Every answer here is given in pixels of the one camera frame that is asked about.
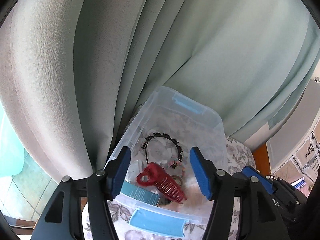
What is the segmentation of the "red hair claw clip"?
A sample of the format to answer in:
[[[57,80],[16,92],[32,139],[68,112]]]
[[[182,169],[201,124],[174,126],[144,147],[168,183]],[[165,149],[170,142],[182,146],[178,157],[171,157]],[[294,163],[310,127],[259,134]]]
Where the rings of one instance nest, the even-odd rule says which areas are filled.
[[[182,188],[165,170],[157,163],[149,163],[141,172],[136,181],[140,186],[154,186],[167,199],[181,203],[187,200]]]

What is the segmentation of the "teal white carton box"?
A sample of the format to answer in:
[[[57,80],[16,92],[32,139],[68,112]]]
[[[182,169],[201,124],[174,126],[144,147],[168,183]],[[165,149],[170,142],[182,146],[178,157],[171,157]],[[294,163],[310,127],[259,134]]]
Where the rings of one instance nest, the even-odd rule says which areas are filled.
[[[146,189],[133,185],[127,181],[123,182],[121,193],[135,200],[138,200],[140,202],[144,202],[146,204],[153,205],[153,206],[157,206],[161,198],[159,194],[150,192]]]

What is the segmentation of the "black studded headband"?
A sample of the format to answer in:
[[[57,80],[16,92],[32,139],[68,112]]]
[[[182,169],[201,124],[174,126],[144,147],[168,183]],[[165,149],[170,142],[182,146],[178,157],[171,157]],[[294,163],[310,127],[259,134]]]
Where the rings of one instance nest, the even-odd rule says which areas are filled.
[[[151,160],[171,167],[177,168],[183,161],[183,150],[179,142],[166,133],[153,133],[145,138],[142,145],[145,151],[146,163],[149,164],[148,157]]]

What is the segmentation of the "orange wooden cabinet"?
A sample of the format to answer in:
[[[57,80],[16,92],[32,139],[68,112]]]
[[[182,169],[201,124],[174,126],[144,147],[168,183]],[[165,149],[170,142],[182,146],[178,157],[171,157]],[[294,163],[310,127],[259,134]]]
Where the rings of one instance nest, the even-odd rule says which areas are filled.
[[[253,152],[255,166],[258,171],[264,176],[271,175],[270,160],[266,143],[262,144]]]

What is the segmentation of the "floral table cloth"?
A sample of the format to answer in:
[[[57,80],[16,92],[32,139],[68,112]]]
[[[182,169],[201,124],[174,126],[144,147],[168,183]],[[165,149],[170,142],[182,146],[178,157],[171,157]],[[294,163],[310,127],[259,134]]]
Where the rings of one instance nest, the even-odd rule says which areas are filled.
[[[226,148],[229,174],[240,172],[245,166],[255,167],[252,152],[242,143],[231,137],[226,137]],[[119,239],[167,239],[167,237],[154,235],[129,225],[130,218],[134,212],[133,209],[127,208],[115,200],[108,202],[108,207]],[[81,215],[84,237],[85,239],[92,239],[87,206],[84,207]],[[236,239],[237,237],[239,218],[240,198],[235,197],[231,229],[228,236],[229,239]],[[187,222],[183,228],[183,239],[201,239],[205,229],[206,227],[204,225]]]

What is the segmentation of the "clear plastic storage bin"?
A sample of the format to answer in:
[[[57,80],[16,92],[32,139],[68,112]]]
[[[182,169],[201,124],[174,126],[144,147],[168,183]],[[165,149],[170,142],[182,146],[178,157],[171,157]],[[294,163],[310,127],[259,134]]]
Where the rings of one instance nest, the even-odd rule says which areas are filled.
[[[115,200],[121,217],[132,227],[154,235],[187,237],[194,226],[208,222],[212,202],[202,195],[189,153],[198,147],[216,168],[227,169],[226,140],[220,116],[179,92],[156,88],[131,121],[111,154],[116,159],[123,147],[131,151],[131,162],[121,192]],[[137,176],[149,163],[157,163],[189,196],[185,204],[173,204],[154,186],[140,186]]]

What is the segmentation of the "green curtain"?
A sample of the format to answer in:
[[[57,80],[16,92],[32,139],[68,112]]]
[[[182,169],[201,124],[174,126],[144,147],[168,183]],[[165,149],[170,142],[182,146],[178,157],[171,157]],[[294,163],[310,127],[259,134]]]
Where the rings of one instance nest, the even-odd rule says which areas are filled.
[[[1,103],[55,181],[104,166],[159,86],[245,142],[274,130],[319,62],[319,0],[1,0]]]

